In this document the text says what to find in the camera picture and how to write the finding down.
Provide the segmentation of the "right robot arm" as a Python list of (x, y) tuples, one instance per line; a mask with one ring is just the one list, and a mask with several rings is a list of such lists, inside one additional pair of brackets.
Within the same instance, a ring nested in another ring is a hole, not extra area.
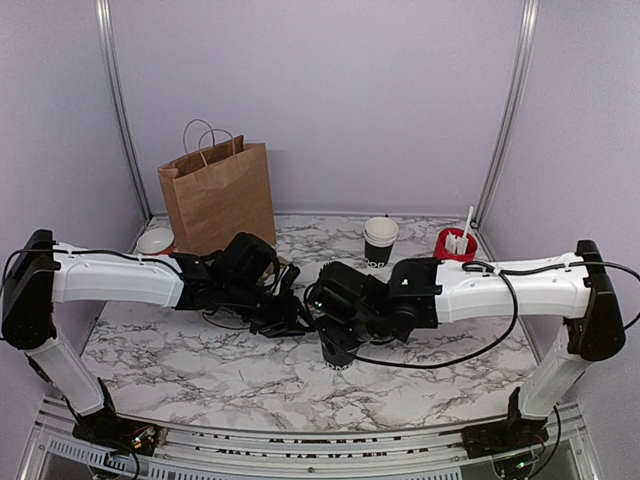
[(342, 263), (326, 264), (304, 294), (317, 310), (325, 362), (337, 369), (358, 359), (366, 343), (406, 341), (417, 329), (504, 316), (556, 316), (556, 339), (522, 386), (509, 397), (505, 419), (463, 429), (468, 457), (533, 446), (548, 439), (556, 403), (586, 369), (618, 354), (626, 324), (602, 260), (591, 240), (555, 258), (506, 263), (461, 263), (435, 257), (398, 262), (382, 282)]

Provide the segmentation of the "black paper coffee cup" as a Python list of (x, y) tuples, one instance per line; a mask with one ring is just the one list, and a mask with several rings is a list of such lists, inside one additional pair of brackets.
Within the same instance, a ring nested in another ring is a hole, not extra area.
[(331, 369), (341, 371), (349, 368), (354, 359), (338, 351), (334, 346), (322, 344), (322, 358), (324, 363)]

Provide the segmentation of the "black plastic cup lid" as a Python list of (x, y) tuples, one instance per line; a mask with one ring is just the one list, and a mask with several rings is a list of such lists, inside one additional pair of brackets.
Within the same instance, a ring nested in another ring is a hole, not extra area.
[(352, 337), (331, 337), (324, 335), (322, 341), (333, 351), (334, 355), (354, 358), (357, 355), (360, 341)]

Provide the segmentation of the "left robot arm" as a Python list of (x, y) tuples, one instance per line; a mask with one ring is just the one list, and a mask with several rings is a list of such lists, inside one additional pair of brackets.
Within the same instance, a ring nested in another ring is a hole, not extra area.
[(299, 273), (269, 244), (245, 232), (206, 256), (144, 256), (80, 249), (38, 230), (9, 257), (3, 272), (1, 336), (62, 393), (76, 421), (74, 437), (150, 456), (164, 429), (117, 413), (105, 383), (55, 326), (54, 304), (137, 302), (206, 314), (226, 308), (253, 334), (295, 337), (312, 330), (292, 289)]

